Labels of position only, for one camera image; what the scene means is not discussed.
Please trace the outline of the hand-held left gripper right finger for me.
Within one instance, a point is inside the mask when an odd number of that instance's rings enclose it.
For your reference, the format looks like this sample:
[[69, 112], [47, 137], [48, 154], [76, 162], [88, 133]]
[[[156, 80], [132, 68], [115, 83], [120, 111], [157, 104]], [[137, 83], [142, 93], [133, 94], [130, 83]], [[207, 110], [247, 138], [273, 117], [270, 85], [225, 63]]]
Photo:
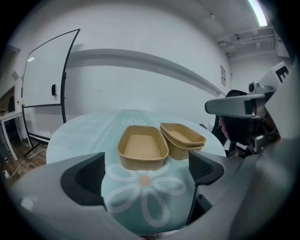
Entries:
[[247, 240], [279, 213], [296, 182], [296, 141], [282, 139], [245, 159], [189, 153], [189, 169], [209, 170], [195, 179], [197, 218], [172, 240]]

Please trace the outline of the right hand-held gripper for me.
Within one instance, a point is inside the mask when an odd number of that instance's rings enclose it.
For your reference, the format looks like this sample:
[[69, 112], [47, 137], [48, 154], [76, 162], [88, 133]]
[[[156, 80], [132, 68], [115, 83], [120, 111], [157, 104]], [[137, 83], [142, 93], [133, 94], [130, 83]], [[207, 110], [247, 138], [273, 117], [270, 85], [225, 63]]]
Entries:
[[205, 111], [235, 118], [250, 118], [248, 146], [257, 154], [280, 137], [293, 136], [293, 80], [285, 63], [272, 67], [252, 82], [248, 95], [209, 100]]

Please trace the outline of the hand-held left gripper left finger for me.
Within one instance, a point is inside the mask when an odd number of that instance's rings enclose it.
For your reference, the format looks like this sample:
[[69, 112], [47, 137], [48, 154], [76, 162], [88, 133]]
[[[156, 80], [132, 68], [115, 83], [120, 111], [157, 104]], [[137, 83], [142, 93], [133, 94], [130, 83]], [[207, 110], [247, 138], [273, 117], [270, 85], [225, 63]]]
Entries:
[[131, 239], [131, 232], [107, 212], [104, 176], [105, 154], [88, 154], [30, 171], [10, 194], [20, 214], [47, 239]]

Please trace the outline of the person's right hand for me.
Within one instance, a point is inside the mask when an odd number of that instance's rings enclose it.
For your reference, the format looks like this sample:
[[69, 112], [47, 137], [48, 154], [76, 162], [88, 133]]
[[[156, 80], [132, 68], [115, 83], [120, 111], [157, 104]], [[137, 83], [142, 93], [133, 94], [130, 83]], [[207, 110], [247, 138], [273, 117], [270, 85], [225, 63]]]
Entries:
[[226, 126], [225, 126], [225, 123], [224, 123], [224, 120], [222, 117], [220, 117], [219, 119], [219, 125], [221, 126], [221, 131], [222, 133], [224, 134], [224, 136], [227, 138], [227, 139], [230, 139], [229, 138], [229, 134], [228, 134], [228, 131], [226, 129]]

